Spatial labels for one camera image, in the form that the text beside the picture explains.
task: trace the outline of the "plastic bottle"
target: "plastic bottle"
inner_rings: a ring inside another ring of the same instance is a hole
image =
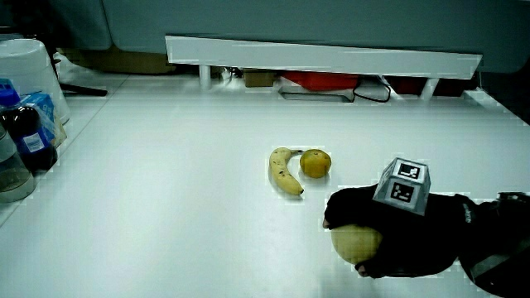
[[[24,166],[31,172],[48,171],[57,161],[57,150],[47,139],[39,113],[21,106],[13,89],[0,90],[0,122],[17,145]]]

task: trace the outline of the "gray fabric panel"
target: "gray fabric panel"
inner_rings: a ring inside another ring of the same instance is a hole
[[[0,1],[0,26],[13,26],[12,14],[9,8]]]
[[[101,0],[49,0],[55,21],[66,30],[59,47],[107,50],[113,44]]]
[[[528,2],[516,0],[102,0],[114,44],[166,53],[165,34],[484,55],[512,73],[530,55]]]

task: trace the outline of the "blue bottle label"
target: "blue bottle label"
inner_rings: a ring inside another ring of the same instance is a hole
[[[44,129],[41,127],[35,133],[13,140],[21,154],[31,154],[40,151],[51,144],[46,139]]]

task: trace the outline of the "black glove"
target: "black glove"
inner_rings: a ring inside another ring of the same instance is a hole
[[[335,192],[328,201],[329,229],[346,224],[368,226],[383,240],[375,257],[356,264],[373,278],[417,277],[450,267],[472,233],[476,205],[463,195],[429,194],[424,216],[373,200],[377,185]]]

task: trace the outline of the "orange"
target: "orange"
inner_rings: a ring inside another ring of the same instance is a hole
[[[300,167],[311,178],[321,178],[330,171],[331,157],[322,150],[310,149],[300,157]]]

